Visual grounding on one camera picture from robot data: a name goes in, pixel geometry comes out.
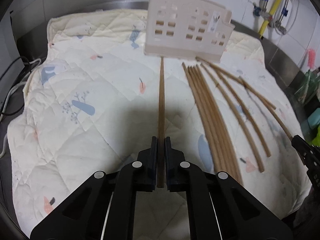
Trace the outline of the wooden chopstick far right long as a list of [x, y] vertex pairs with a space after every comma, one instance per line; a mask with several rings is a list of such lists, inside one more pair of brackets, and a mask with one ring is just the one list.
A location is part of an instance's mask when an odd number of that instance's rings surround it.
[[238, 84], [242, 85], [244, 89], [251, 92], [253, 95], [255, 95], [262, 103], [263, 105], [268, 109], [268, 111], [272, 114], [272, 116], [275, 118], [277, 123], [280, 125], [280, 127], [283, 129], [284, 133], [287, 135], [288, 139], [291, 141], [293, 139], [292, 134], [289, 132], [289, 129], [285, 126], [283, 121], [280, 119], [279, 116], [276, 114], [276, 106], [272, 104], [267, 98], [265, 98], [263, 95], [261, 95], [258, 91], [256, 91], [247, 81], [245, 81], [242, 77], [236, 77], [235, 75], [229, 73], [228, 71], [222, 69], [221, 67], [218, 67], [216, 64], [213, 64], [201, 57], [196, 57], [196, 61], [200, 61], [202, 63], [205, 63], [207, 66], [212, 68], [216, 74], [219, 76], [219, 78], [222, 80], [223, 77], [228, 77], [229, 79], [237, 82]]

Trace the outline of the cream patterned quilted mat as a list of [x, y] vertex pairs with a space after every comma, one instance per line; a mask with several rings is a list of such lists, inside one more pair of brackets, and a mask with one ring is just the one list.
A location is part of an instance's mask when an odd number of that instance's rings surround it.
[[[12, 196], [18, 224], [33, 228], [97, 170], [111, 173], [134, 161], [157, 134], [160, 58], [144, 55], [146, 10], [111, 10], [52, 18], [48, 58], [23, 89], [23, 113], [7, 136]], [[183, 60], [165, 59], [165, 135], [185, 158], [214, 172], [208, 141]], [[241, 75], [276, 106], [292, 134], [300, 124], [283, 91], [264, 65], [259, 40], [233, 31], [218, 64]], [[270, 112], [229, 80], [245, 103], [271, 152], [268, 158], [240, 105], [236, 110], [256, 143], [260, 173], [247, 139], [227, 102], [205, 72], [236, 152], [244, 187], [280, 219], [295, 212], [311, 183], [306, 168]], [[183, 193], [139, 193], [134, 239], [190, 239]]]

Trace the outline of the wooden chopstick of bundle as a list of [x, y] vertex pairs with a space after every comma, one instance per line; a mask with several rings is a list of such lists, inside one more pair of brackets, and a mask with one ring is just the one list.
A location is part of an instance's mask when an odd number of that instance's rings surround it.
[[242, 182], [239, 165], [236, 163], [235, 152], [232, 149], [225, 123], [204, 76], [198, 67], [188, 67], [186, 75], [200, 113], [215, 165], [214, 170], [228, 172], [237, 181]]
[[191, 82], [191, 90], [195, 93], [195, 102], [199, 109], [202, 124], [211, 151], [216, 172], [229, 171], [223, 143], [216, 130], [216, 117], [213, 113], [212, 104], [206, 82], [199, 77], [197, 70], [187, 67], [187, 75]]
[[240, 168], [236, 159], [236, 154], [229, 133], [227, 131], [226, 124], [220, 113], [219, 107], [198, 65], [196, 65], [195, 67], [195, 72], [197, 73], [200, 84], [204, 88], [206, 96], [208, 97], [208, 103], [210, 105], [208, 108], [210, 108], [209, 111], [214, 121], [214, 133], [219, 142], [218, 153], [221, 162], [221, 170], [228, 172], [237, 182], [240, 183], [240, 185], [243, 185]]
[[189, 70], [187, 69], [187, 67], [186, 67], [184, 62], [182, 63], [182, 67], [183, 67], [183, 70], [184, 70], [185, 75], [187, 77], [189, 86], [191, 88], [191, 91], [192, 91], [192, 94], [193, 94], [193, 97], [194, 97], [194, 100], [195, 100], [195, 104], [196, 104], [197, 109], [198, 109], [199, 114], [200, 114], [200, 118], [201, 118], [201, 121], [202, 121], [202, 124], [203, 124], [203, 127], [204, 127], [205, 136], [206, 136], [207, 141], [208, 141], [210, 153], [211, 153], [213, 164], [214, 164], [214, 171], [218, 172], [219, 168], [221, 168], [221, 165], [220, 165], [219, 159], [217, 158], [217, 155], [216, 155], [217, 151], [216, 151], [216, 147], [215, 147], [215, 141], [214, 141], [212, 132], [210, 130], [208, 116], [205, 113], [204, 105], [201, 102], [201, 98], [200, 98], [198, 89], [196, 88], [196, 83], [193, 80], [193, 77], [191, 76], [191, 74], [190, 74]]

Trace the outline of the wooden chopstick curved middle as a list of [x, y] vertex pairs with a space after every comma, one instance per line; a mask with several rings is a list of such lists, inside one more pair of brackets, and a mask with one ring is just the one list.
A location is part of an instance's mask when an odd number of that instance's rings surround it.
[[224, 90], [224, 88], [218, 83], [217, 79], [209, 72], [209, 70], [203, 65], [200, 64], [200, 66], [205, 70], [205, 72], [208, 74], [208, 76], [212, 79], [212, 81], [215, 83], [216, 87], [219, 89], [219, 91], [221, 92], [221, 94], [223, 95], [223, 97], [225, 98], [225, 100], [227, 101], [230, 109], [232, 110], [233, 114], [235, 115], [240, 127], [242, 128], [246, 139], [252, 149], [252, 152], [254, 154], [255, 160], [257, 162], [257, 166], [258, 166], [258, 170], [260, 173], [263, 173], [265, 171], [264, 165], [263, 165], [263, 161], [259, 155], [258, 149], [256, 147], [256, 144], [245, 124], [245, 122], [243, 121], [240, 113], [236, 110], [236, 107], [234, 105], [234, 103], [232, 102], [232, 100], [230, 99], [230, 97], [228, 96], [227, 92]]

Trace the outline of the cream perforated utensil holder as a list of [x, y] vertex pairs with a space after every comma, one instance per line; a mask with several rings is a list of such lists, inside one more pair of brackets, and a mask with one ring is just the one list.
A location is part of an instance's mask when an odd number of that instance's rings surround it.
[[231, 18], [209, 0], [149, 0], [144, 53], [219, 62], [235, 28]]

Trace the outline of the wooden chopstick short far right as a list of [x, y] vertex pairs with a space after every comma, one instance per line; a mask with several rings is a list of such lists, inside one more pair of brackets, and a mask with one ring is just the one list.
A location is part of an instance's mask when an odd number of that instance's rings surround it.
[[242, 82], [243, 86], [248, 89], [250, 92], [252, 92], [256, 97], [260, 99], [261, 102], [264, 104], [267, 104], [270, 106], [273, 110], [276, 109], [276, 106], [272, 104], [270, 101], [267, 100], [263, 95], [261, 95], [259, 92], [257, 92], [251, 85], [249, 85], [241, 76], [238, 77], [238, 79]]

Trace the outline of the wooden chopstick leftmost of bundle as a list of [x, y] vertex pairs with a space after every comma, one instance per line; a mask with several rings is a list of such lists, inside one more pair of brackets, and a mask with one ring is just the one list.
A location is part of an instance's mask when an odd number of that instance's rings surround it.
[[219, 168], [221, 168], [221, 165], [220, 165], [219, 159], [217, 158], [217, 155], [216, 155], [217, 151], [216, 151], [216, 147], [215, 147], [215, 141], [214, 141], [212, 132], [210, 130], [208, 116], [205, 113], [204, 105], [201, 102], [201, 98], [200, 98], [198, 89], [196, 88], [196, 83], [193, 80], [193, 77], [191, 76], [191, 74], [190, 74], [189, 70], [187, 69], [187, 67], [186, 67], [184, 62], [182, 63], [182, 67], [183, 67], [183, 70], [184, 70], [185, 75], [187, 77], [189, 86], [191, 88], [191, 91], [192, 91], [192, 94], [193, 94], [193, 97], [194, 97], [194, 100], [195, 100], [195, 104], [196, 104], [197, 109], [198, 109], [199, 114], [200, 114], [200, 118], [201, 118], [201, 121], [202, 121], [202, 124], [203, 124], [203, 127], [204, 127], [205, 136], [206, 136], [207, 141], [208, 141], [210, 153], [211, 153], [213, 164], [214, 164], [214, 171], [218, 172]]

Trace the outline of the wooden chopstick curved right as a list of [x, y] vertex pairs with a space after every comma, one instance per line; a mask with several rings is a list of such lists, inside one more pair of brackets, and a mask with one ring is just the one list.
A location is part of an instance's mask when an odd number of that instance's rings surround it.
[[218, 75], [218, 77], [220, 78], [220, 80], [226, 85], [226, 87], [229, 89], [229, 91], [233, 94], [233, 96], [235, 97], [236, 101], [239, 103], [239, 105], [242, 107], [242, 110], [245, 114], [245, 116], [247, 117], [247, 119], [251, 122], [255, 132], [257, 133], [261, 144], [265, 150], [266, 156], [269, 158], [271, 156], [271, 152], [268, 148], [268, 145], [259, 129], [259, 127], [257, 126], [257, 123], [255, 122], [255, 120], [252, 118], [249, 110], [247, 109], [247, 107], [245, 106], [244, 102], [241, 100], [240, 96], [238, 96], [238, 94], [236, 93], [236, 91], [232, 88], [232, 86], [229, 84], [229, 82], [223, 77], [223, 75], [216, 70], [215, 71], [216, 74]]

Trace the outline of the green plastic items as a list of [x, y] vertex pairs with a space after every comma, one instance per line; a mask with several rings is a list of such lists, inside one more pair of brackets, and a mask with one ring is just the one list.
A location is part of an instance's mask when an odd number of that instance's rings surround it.
[[302, 122], [305, 140], [319, 145], [319, 68], [305, 73], [295, 97], [305, 115]]

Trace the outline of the wooden chopstick curved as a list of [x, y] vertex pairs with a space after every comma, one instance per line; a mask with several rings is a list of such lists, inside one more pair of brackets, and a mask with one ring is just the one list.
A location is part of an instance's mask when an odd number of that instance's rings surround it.
[[216, 87], [219, 89], [219, 91], [221, 92], [221, 94], [223, 95], [223, 97], [225, 98], [225, 100], [227, 101], [230, 109], [232, 110], [233, 114], [235, 115], [240, 127], [242, 128], [246, 139], [252, 149], [252, 152], [254, 154], [255, 160], [257, 162], [257, 166], [258, 166], [258, 170], [260, 173], [263, 173], [265, 171], [264, 165], [263, 165], [263, 161], [259, 155], [258, 149], [256, 147], [256, 144], [245, 124], [245, 122], [243, 121], [240, 113], [236, 110], [236, 107], [234, 105], [234, 103], [232, 102], [232, 100], [230, 99], [230, 97], [228, 96], [227, 92], [224, 90], [224, 88], [218, 83], [217, 79], [209, 72], [209, 70], [203, 65], [200, 64], [200, 66], [205, 70], [205, 72], [208, 74], [208, 76], [212, 79], [212, 81], [215, 83]]
[[233, 96], [235, 97], [236, 101], [239, 103], [239, 105], [242, 107], [242, 110], [245, 114], [245, 116], [247, 117], [247, 119], [251, 122], [255, 132], [257, 133], [261, 144], [265, 150], [266, 156], [269, 158], [271, 156], [271, 152], [268, 148], [268, 145], [259, 129], [259, 127], [257, 126], [257, 123], [255, 122], [255, 120], [252, 118], [249, 110], [247, 109], [247, 107], [245, 106], [244, 102], [241, 100], [240, 96], [238, 96], [238, 94], [236, 93], [236, 91], [232, 88], [232, 86], [229, 84], [229, 82], [223, 77], [223, 75], [216, 70], [215, 71], [216, 74], [218, 75], [218, 77], [220, 78], [220, 80], [226, 85], [226, 87], [229, 89], [229, 91], [233, 94]]

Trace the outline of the pink brush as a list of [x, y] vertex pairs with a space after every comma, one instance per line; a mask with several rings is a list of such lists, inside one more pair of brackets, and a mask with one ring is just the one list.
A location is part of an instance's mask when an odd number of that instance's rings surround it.
[[314, 49], [308, 50], [308, 63], [307, 66], [309, 69], [313, 69], [315, 67], [315, 59], [316, 59], [316, 52]]

